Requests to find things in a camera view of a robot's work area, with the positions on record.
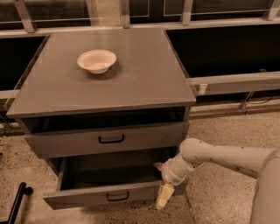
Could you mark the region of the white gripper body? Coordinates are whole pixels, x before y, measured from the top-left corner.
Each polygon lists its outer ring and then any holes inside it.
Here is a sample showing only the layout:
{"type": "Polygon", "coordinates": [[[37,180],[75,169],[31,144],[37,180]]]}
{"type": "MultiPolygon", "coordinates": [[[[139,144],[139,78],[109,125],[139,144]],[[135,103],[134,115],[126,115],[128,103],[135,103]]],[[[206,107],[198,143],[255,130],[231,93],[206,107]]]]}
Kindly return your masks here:
{"type": "Polygon", "coordinates": [[[179,186],[184,179],[177,175],[171,167],[171,160],[168,159],[163,165],[161,170],[162,180],[170,185],[179,186]]]}

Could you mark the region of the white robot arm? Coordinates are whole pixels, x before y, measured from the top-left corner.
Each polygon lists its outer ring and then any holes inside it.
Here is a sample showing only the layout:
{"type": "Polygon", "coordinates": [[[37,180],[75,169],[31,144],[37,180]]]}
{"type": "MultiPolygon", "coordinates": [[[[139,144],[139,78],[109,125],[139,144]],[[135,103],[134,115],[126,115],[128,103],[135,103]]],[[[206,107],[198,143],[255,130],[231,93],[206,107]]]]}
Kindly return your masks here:
{"type": "Polygon", "coordinates": [[[163,180],[156,208],[163,209],[174,188],[207,163],[255,178],[250,224],[280,224],[280,150],[275,148],[222,146],[185,139],[175,157],[154,164],[163,180]]]}

